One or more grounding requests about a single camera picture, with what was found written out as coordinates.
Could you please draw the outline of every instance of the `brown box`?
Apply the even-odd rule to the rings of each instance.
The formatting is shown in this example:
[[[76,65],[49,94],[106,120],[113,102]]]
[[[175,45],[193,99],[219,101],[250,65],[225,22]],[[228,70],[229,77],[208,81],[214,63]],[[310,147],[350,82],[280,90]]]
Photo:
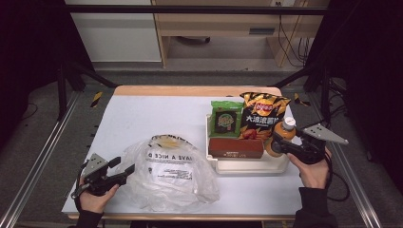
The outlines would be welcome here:
[[[208,154],[213,158],[260,159],[264,148],[261,140],[210,138]]]

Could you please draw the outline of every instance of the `black sleeve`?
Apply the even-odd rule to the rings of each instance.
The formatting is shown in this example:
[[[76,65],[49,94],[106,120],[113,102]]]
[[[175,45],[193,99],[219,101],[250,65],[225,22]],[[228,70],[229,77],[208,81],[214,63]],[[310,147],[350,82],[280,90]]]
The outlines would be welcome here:
[[[302,208],[296,212],[294,228],[336,228],[336,217],[329,213],[327,190],[299,188]]]
[[[96,228],[103,214],[82,210],[76,228]]]

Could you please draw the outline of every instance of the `person's left hand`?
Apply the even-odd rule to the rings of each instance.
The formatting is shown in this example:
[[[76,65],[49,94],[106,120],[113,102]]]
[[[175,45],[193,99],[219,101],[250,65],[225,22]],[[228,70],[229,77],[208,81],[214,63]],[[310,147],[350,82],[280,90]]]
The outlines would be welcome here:
[[[84,179],[80,179],[80,185],[84,184]],[[115,184],[106,194],[97,197],[90,194],[88,191],[83,192],[80,195],[81,208],[86,211],[102,214],[106,207],[106,204],[115,196],[116,191],[119,188],[119,184]]]

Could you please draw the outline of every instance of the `green snack package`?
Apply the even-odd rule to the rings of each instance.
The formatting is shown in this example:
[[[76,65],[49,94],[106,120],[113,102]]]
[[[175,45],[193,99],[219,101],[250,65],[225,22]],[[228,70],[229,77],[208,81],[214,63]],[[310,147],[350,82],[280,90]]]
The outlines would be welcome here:
[[[240,135],[240,118],[243,103],[212,101],[210,137],[237,137]]]

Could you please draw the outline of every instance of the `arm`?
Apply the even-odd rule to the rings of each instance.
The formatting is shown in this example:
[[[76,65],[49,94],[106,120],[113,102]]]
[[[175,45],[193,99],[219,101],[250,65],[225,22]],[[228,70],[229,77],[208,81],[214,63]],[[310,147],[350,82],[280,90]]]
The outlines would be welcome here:
[[[325,160],[315,164],[305,164],[292,154],[287,154],[290,162],[300,172],[305,187],[299,188],[302,208],[296,212],[294,228],[336,228],[336,217],[329,213],[327,190],[325,189],[329,171]]]
[[[80,212],[76,228],[96,228],[104,214],[106,204],[115,196],[118,188],[119,185],[116,184],[101,197],[91,195],[87,191],[83,192],[80,195],[82,211]]]

